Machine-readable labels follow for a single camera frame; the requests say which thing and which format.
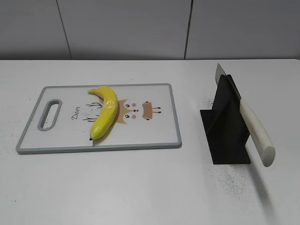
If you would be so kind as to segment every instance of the banana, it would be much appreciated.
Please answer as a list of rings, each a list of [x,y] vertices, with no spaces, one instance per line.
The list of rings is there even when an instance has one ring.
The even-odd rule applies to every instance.
[[[109,130],[118,112],[118,99],[116,93],[108,86],[90,89],[88,92],[103,99],[102,112],[90,130],[90,141],[92,141],[103,137]]]

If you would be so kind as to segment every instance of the white table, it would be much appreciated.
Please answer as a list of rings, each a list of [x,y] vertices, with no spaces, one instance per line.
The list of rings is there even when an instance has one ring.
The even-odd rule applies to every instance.
[[[220,63],[272,139],[265,168],[213,165],[200,109]],[[300,61],[0,61],[0,224],[253,225],[300,222]],[[18,155],[44,86],[170,83],[182,147]]]

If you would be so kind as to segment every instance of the gray wall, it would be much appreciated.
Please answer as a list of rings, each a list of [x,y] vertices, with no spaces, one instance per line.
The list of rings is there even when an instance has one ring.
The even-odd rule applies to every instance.
[[[0,60],[300,57],[300,0],[193,3],[185,49],[191,0],[2,0]]]
[[[55,0],[0,1],[0,60],[70,59]]]
[[[73,59],[183,59],[189,0],[58,2]]]
[[[194,0],[186,59],[297,58],[300,0]]]

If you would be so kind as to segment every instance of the knife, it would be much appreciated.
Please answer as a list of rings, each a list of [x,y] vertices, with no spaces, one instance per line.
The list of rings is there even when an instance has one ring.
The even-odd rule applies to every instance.
[[[274,162],[276,154],[275,147],[271,139],[269,138],[266,130],[263,128],[262,123],[259,121],[258,117],[255,115],[253,110],[248,106],[247,102],[241,98],[240,93],[233,82],[232,77],[230,75],[227,76],[220,64],[218,64],[215,76],[217,85],[219,83],[221,75],[226,76],[229,80],[229,83],[233,87],[236,97],[240,101],[240,113],[249,130],[249,133],[251,134],[252,140],[256,146],[262,163],[265,167],[269,167]]]

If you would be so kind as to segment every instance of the cutting board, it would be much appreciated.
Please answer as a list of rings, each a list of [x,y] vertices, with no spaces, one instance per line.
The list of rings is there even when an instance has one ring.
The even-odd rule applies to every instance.
[[[118,96],[119,113],[106,136],[89,140],[91,125],[102,110],[102,100],[88,90],[99,85],[44,87],[20,137],[17,152],[37,154],[181,146],[170,84],[109,86]],[[56,106],[52,117],[51,106]]]

